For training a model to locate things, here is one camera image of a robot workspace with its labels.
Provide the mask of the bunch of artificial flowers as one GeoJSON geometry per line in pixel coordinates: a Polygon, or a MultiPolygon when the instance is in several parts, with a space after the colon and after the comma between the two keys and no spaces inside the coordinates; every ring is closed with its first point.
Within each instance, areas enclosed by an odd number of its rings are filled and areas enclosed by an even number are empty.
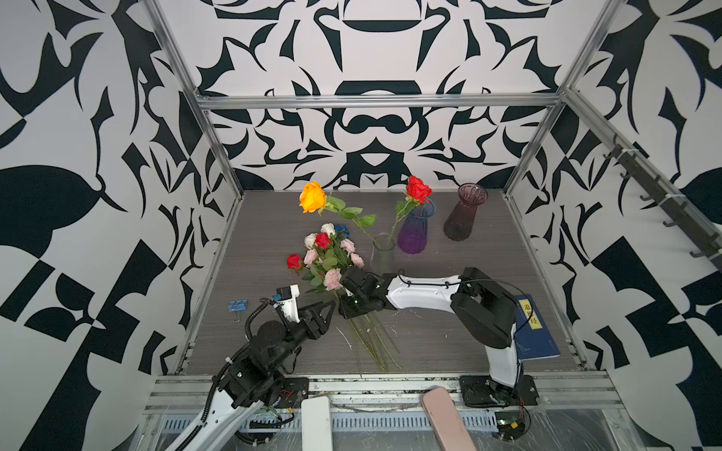
{"type": "Polygon", "coordinates": [[[317,233],[304,238],[306,253],[300,257],[297,271],[310,284],[310,290],[329,293],[338,303],[340,315],[347,319],[357,347],[368,353],[381,372],[400,368],[394,357],[399,351],[387,334],[383,323],[374,313],[355,313],[360,301],[341,284],[341,276],[348,269],[362,269],[364,260],[356,252],[348,230],[343,225],[326,223],[317,233]]]}

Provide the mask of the small red artificial rose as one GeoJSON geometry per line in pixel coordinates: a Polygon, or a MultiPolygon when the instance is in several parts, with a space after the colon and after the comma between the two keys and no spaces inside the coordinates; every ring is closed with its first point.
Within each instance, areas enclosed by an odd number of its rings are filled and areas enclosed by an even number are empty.
{"type": "Polygon", "coordinates": [[[292,254],[287,258],[287,267],[302,280],[308,279],[308,268],[306,268],[304,259],[298,254],[292,254]]]}

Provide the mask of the orange artificial rose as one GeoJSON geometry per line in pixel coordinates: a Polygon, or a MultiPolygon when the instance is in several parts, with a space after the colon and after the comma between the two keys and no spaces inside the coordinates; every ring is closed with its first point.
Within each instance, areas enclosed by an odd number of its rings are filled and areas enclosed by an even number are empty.
{"type": "Polygon", "coordinates": [[[310,182],[305,185],[299,195],[299,206],[304,213],[322,214],[325,210],[329,210],[338,217],[351,221],[372,240],[374,245],[381,247],[381,244],[369,231],[369,228],[376,224],[377,215],[364,214],[362,208],[348,206],[340,198],[327,195],[319,182],[310,182]]]}

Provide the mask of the large red artificial rose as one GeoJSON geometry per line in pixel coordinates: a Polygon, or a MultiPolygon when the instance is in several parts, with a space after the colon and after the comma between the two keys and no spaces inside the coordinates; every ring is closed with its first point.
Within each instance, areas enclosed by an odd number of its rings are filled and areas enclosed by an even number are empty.
{"type": "Polygon", "coordinates": [[[406,216],[408,216],[414,208],[424,204],[431,195],[432,188],[425,184],[421,179],[415,176],[411,176],[408,179],[404,200],[398,201],[395,206],[395,220],[390,233],[395,238],[396,246],[398,248],[398,235],[402,229],[406,216]]]}

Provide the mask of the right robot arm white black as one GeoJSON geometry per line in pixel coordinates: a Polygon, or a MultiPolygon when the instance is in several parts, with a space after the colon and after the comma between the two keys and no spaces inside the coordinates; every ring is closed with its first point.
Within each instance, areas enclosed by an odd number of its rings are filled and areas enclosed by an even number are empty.
{"type": "Polygon", "coordinates": [[[350,267],[341,272],[340,284],[350,294],[340,304],[344,318],[415,308],[453,314],[485,347],[493,385],[513,389],[521,380],[515,343],[518,300],[481,270],[467,267],[458,275],[418,278],[350,267]]]}

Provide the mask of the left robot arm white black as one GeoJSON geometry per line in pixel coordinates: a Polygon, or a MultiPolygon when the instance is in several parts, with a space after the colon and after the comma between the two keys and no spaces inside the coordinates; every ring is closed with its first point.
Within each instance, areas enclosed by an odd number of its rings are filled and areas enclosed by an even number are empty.
{"type": "Polygon", "coordinates": [[[246,319],[246,345],[226,359],[212,377],[202,411],[171,443],[170,450],[220,450],[235,439],[251,446],[265,445],[274,434],[293,422],[294,415],[277,416],[264,424],[250,418],[278,403],[285,384],[285,363],[297,357],[309,339],[322,337],[329,329],[337,303],[318,302],[298,311],[299,321],[287,319],[282,308],[288,302],[261,299],[246,319]]]}

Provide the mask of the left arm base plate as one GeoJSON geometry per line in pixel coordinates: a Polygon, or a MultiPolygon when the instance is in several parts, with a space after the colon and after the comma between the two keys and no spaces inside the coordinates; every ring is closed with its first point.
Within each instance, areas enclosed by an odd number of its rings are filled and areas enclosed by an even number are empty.
{"type": "Polygon", "coordinates": [[[272,394],[272,406],[276,409],[297,409],[308,398],[310,379],[306,377],[285,377],[272,394]]]}

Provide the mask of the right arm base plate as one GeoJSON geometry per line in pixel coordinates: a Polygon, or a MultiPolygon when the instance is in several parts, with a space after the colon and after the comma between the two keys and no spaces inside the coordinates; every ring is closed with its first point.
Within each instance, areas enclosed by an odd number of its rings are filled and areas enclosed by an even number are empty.
{"type": "Polygon", "coordinates": [[[462,400],[470,408],[537,406],[539,392],[530,375],[522,374],[511,387],[496,383],[490,376],[461,376],[462,400]]]}

